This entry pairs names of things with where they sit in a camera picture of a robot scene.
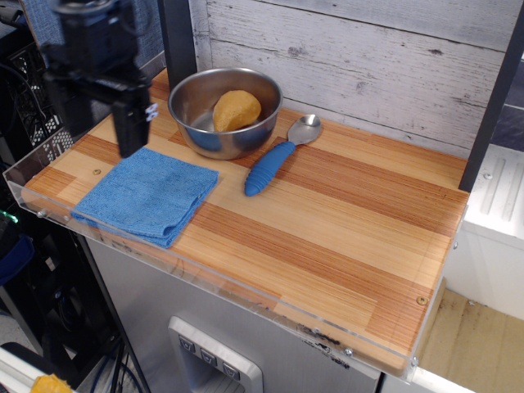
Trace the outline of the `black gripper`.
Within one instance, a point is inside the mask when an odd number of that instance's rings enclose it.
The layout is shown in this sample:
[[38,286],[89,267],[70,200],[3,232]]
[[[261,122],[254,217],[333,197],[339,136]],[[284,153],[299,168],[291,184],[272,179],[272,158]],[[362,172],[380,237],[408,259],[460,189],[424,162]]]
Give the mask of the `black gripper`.
[[128,158],[148,142],[150,82],[138,69],[138,29],[131,1],[50,1],[63,43],[43,46],[44,82],[72,138],[93,127],[91,100],[114,102],[119,153]]

